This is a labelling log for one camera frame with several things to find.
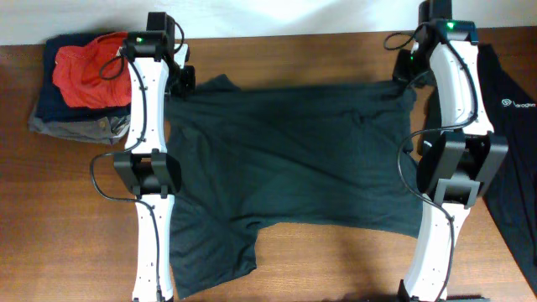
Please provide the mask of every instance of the t-shirt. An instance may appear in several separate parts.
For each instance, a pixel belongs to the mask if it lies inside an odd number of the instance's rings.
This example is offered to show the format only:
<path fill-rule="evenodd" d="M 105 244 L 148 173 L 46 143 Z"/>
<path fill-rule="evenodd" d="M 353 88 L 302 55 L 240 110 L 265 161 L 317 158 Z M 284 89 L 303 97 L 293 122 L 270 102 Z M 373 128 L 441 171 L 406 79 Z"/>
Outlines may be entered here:
<path fill-rule="evenodd" d="M 124 58 L 116 58 L 127 33 L 105 34 L 86 46 L 64 46 L 56 54 L 53 83 L 71 108 L 105 109 L 131 103 L 131 77 Z M 113 80 L 100 77 L 116 76 Z"/>
<path fill-rule="evenodd" d="M 479 48 L 477 67 L 488 118 L 509 145 L 485 201 L 537 294 L 537 106 L 502 70 L 492 46 Z"/>
<path fill-rule="evenodd" d="M 181 164 L 182 187 L 169 256 L 179 296 L 254 270 L 258 231 L 278 222 L 417 237 L 421 201 L 396 169 L 415 101 L 401 88 L 387 81 L 240 91 L 220 76 L 172 98 L 168 153 Z M 415 187 L 414 161 L 401 164 Z"/>

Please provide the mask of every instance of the stack of clothes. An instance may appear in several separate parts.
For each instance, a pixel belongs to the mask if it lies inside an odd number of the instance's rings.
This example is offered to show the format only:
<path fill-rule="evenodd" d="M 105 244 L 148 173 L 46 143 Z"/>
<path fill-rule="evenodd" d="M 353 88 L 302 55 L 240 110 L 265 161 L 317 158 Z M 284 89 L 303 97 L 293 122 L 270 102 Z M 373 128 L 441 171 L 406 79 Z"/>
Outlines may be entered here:
<path fill-rule="evenodd" d="M 126 63 L 115 60 L 126 33 L 65 34 L 44 47 L 43 88 L 29 118 L 30 131 L 86 143 L 114 144 L 130 123 Z"/>

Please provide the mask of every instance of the printed logo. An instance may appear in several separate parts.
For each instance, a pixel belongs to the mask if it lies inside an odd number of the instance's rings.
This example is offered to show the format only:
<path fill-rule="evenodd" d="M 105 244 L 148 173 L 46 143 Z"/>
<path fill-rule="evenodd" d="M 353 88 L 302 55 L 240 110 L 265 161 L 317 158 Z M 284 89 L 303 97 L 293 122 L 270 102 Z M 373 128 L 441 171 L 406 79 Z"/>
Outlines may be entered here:
<path fill-rule="evenodd" d="M 513 104 L 516 108 L 530 108 L 530 107 L 537 107 L 537 104 L 531 103 L 531 104 L 517 104 L 509 99 L 503 99 L 502 105 L 504 107 L 509 107 Z"/>
<path fill-rule="evenodd" d="M 511 105 L 511 103 L 513 103 L 513 102 L 511 102 L 511 100 L 509 100 L 509 99 L 503 99 L 502 100 L 502 105 L 504 107 L 507 107 L 507 106 Z"/>

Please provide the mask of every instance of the dark green t-shirt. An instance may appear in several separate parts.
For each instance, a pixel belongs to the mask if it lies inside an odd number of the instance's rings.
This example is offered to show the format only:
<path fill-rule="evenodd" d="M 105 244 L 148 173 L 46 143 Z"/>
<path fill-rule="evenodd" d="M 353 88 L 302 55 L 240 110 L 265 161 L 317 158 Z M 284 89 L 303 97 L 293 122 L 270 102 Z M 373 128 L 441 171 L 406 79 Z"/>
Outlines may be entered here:
<path fill-rule="evenodd" d="M 421 202 L 395 164 L 415 93 L 400 91 L 391 81 L 240 91 L 219 76 L 167 103 L 183 177 L 170 230 L 179 296 L 251 272 L 259 229 L 278 222 L 417 237 Z M 402 167 L 415 185 L 413 160 Z"/>

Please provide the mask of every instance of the cable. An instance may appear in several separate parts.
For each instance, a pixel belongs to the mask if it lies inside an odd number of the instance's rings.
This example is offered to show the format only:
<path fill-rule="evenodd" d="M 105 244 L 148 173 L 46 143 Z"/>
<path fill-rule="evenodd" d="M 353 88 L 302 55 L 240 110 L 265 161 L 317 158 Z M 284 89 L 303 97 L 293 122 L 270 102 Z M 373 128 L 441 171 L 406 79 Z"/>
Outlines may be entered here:
<path fill-rule="evenodd" d="M 429 25 L 429 23 L 427 22 L 423 22 L 422 24 L 420 24 L 418 26 L 418 28 L 412 33 L 412 34 L 406 34 L 406 33 L 403 33 L 403 32 L 397 32 L 397 33 L 393 33 L 393 34 L 390 34 L 388 37 L 386 37 L 386 39 L 384 39 L 384 43 L 383 43 L 383 46 L 384 46 L 384 49 L 385 50 L 399 50 L 399 49 L 402 49 L 404 46 L 410 44 L 410 42 L 412 42 L 416 35 L 418 34 L 418 32 L 424 27 L 424 26 L 427 26 Z M 400 35 L 403 35 L 403 36 L 406 36 L 406 35 L 409 35 L 410 38 L 408 40 L 406 40 L 406 42 L 404 42 L 403 44 L 397 46 L 397 47 L 388 47 L 386 45 L 386 43 L 388 43 L 388 41 L 393 38 L 393 37 L 396 37 L 396 36 L 400 36 Z"/>
<path fill-rule="evenodd" d="M 121 53 L 119 56 L 109 60 L 107 63 L 105 63 L 102 68 L 101 68 L 101 71 L 99 72 L 99 76 L 103 79 L 103 80 L 113 80 L 115 78 L 117 78 L 121 72 L 123 71 L 123 64 L 122 64 L 122 68 L 121 70 L 115 75 L 115 76 L 112 76 L 112 77 L 109 77 L 109 78 L 105 78 L 102 76 L 102 71 L 104 70 L 104 68 L 107 66 L 107 65 L 110 65 L 113 61 L 115 60 L 118 60 L 118 58 L 122 58 L 122 62 L 124 59 L 124 54 Z M 132 203 L 138 203 L 138 204 L 141 204 L 143 206 L 145 206 L 148 210 L 149 210 L 149 214 L 151 215 L 151 219 L 153 220 L 153 228 L 154 228 L 154 237 L 155 237 L 155 241 L 156 241 L 156 246 L 157 246 L 157 259 L 156 259 L 156 265 L 155 265 L 155 271 L 156 271 L 156 283 L 157 283 L 157 300 L 158 302 L 160 302 L 163 298 L 162 298 L 162 290 L 160 288 L 160 276 L 159 276 L 159 265 L 160 265 L 160 242 L 159 242 L 159 229 L 157 228 L 157 220 L 154 216 L 154 211 L 153 211 L 153 207 L 150 206 L 147 202 L 145 201 L 142 201 L 142 200 L 137 200 L 137 199 L 133 199 L 133 198 L 117 198 L 117 197 L 111 197 L 109 195 L 107 195 L 106 193 L 104 193 L 104 191 L 102 191 L 102 189 L 99 187 L 99 185 L 97 184 L 96 182 L 96 178 L 95 178 L 95 172 L 94 172 L 94 168 L 95 168 L 95 162 L 98 160 L 98 159 L 102 159 L 102 158 L 105 158 L 105 157 L 109 157 L 109 156 L 114 156 L 116 154 L 125 154 L 125 153 L 128 153 L 132 150 L 134 150 L 137 146 L 139 146 L 142 142 L 145 141 L 145 132 L 146 132 L 146 128 L 147 128 L 147 99 L 146 99 L 146 95 L 145 95 L 145 87 L 144 87 L 144 84 L 143 84 L 143 81 L 142 81 L 142 76 L 140 75 L 140 73 L 138 72 L 138 69 L 136 68 L 136 66 L 134 65 L 134 63 L 129 60 L 129 59 L 126 59 L 128 61 L 128 63 L 131 65 L 131 67 L 133 68 L 134 70 L 134 73 L 136 74 L 136 77 L 138 78 L 138 82 L 140 83 L 140 91 L 142 92 L 142 103 L 143 103 L 143 126 L 142 126 L 142 131 L 140 133 L 140 138 L 137 138 L 137 142 L 129 147 L 129 148 L 126 148 L 125 150 L 123 151 L 120 151 L 120 152 L 110 152 L 110 153 L 105 153 L 105 154 L 99 154 L 97 155 L 96 157 L 94 157 L 91 162 L 90 162 L 90 177 L 91 177 L 91 183 L 93 184 L 93 187 L 95 188 L 95 190 L 97 191 L 97 193 L 99 193 L 99 195 L 101 195 L 103 198 L 107 199 L 107 200 L 111 200 L 111 201 L 121 201 L 121 202 L 132 202 Z"/>
<path fill-rule="evenodd" d="M 121 60 L 121 66 L 119 67 L 119 71 L 117 72 L 117 74 L 115 75 L 112 75 L 110 77 L 105 77 L 103 74 L 104 74 L 104 70 L 113 62 L 115 62 L 116 60 Z M 105 63 L 101 69 L 99 70 L 99 76 L 101 77 L 101 79 L 105 80 L 105 81 L 111 81 L 111 80 L 116 80 L 122 73 L 123 73 L 123 70 L 125 69 L 125 59 L 123 58 L 123 55 L 119 55 L 119 56 L 115 56 L 113 57 L 111 60 L 109 60 L 107 63 Z"/>
<path fill-rule="evenodd" d="M 421 28 L 423 28 L 424 26 L 428 26 L 428 27 L 432 28 L 433 30 L 435 30 L 435 32 L 440 37 L 441 43 L 444 43 L 447 46 L 447 48 L 450 50 L 450 52 L 456 57 L 456 59 L 459 62 L 459 64 L 461 64 L 462 69 L 464 70 L 464 73 L 467 76 L 467 80 L 470 83 L 470 87 L 471 87 L 471 91 L 472 91 L 472 106 L 473 106 L 472 115 L 465 122 L 462 122 L 462 123 L 457 124 L 457 125 L 445 126 L 445 127 L 440 127 L 440 128 L 434 128 L 434 129 L 419 130 L 419 131 L 416 131 L 414 133 L 411 133 L 408 137 L 403 139 L 403 141 L 401 142 L 401 144 L 399 145 L 399 148 L 397 150 L 397 170 L 398 170 L 398 173 L 399 173 L 399 178 L 403 182 L 403 184 L 406 187 L 406 189 L 408 191 L 410 191 L 412 194 L 414 194 L 416 197 L 421 199 L 424 203 L 426 203 L 428 205 L 431 205 L 431 206 L 434 206 L 436 209 L 440 210 L 446 216 L 446 219 L 449 221 L 450 236 L 451 236 L 450 257 L 449 257 L 448 264 L 447 264 L 446 279 L 444 280 L 444 283 L 442 285 L 440 293 L 438 294 L 438 296 L 435 299 L 435 301 L 439 301 L 441 296 L 442 296 L 442 293 L 444 292 L 444 290 L 447 287 L 447 283 L 448 283 L 450 275 L 451 275 L 451 267 L 452 267 L 452 264 L 453 264 L 453 253 L 455 252 L 455 229 L 453 227 L 454 218 L 452 216 L 450 216 L 450 214 L 443 207 L 438 206 L 436 203 L 432 202 L 430 199 L 425 198 L 420 192 L 414 190 L 414 188 L 412 188 L 410 186 L 410 184 L 404 178 L 403 171 L 401 169 L 401 154 L 403 153 L 403 149 L 404 149 L 405 144 L 415 136 L 425 134 L 425 133 L 433 133 L 433 132 L 442 132 L 442 131 L 451 131 L 451 130 L 462 129 L 462 128 L 472 124 L 478 118 L 478 113 L 477 113 L 478 112 L 478 104 L 477 104 L 477 89 L 476 89 L 476 85 L 473 82 L 472 74 L 470 73 L 470 70 L 468 69 L 468 65 L 464 62 L 464 59 L 458 54 L 458 52 L 453 47 L 453 45 L 451 45 L 450 41 L 447 40 L 447 38 L 442 34 L 442 32 L 439 29 L 437 29 L 435 26 L 431 26 L 429 23 L 420 24 L 420 26 L 418 26 L 418 28 L 414 31 L 414 33 L 412 34 L 412 36 L 410 37 L 409 40 L 407 40 L 405 43 L 403 43 L 400 46 L 395 47 L 395 48 L 388 48 L 386 46 L 386 42 L 389 40 L 389 38 L 394 37 L 396 35 L 396 34 L 391 34 L 390 36 L 388 36 L 384 40 L 384 48 L 387 49 L 387 50 L 402 49 L 404 46 L 408 45 L 414 39 L 414 37 L 418 33 L 418 31 Z"/>
<path fill-rule="evenodd" d="M 175 21 L 175 26 L 177 26 L 179 28 L 179 31 L 181 32 L 181 44 L 179 44 L 179 46 L 174 49 L 174 54 L 177 54 L 179 52 L 179 50 L 181 49 L 181 47 L 183 47 L 183 44 L 185 43 L 185 32 L 183 31 L 183 29 L 181 28 L 181 26 L 177 23 L 177 21 Z"/>
<path fill-rule="evenodd" d="M 427 76 L 427 75 L 429 75 L 428 70 L 426 70 L 426 71 L 418 74 L 417 76 L 415 76 L 414 79 L 412 79 L 412 81 L 410 81 L 409 84 L 406 85 L 406 87 L 404 88 L 404 91 L 406 91 L 407 89 L 412 87 L 413 84 L 415 84 L 417 81 L 421 80 L 422 77 Z"/>

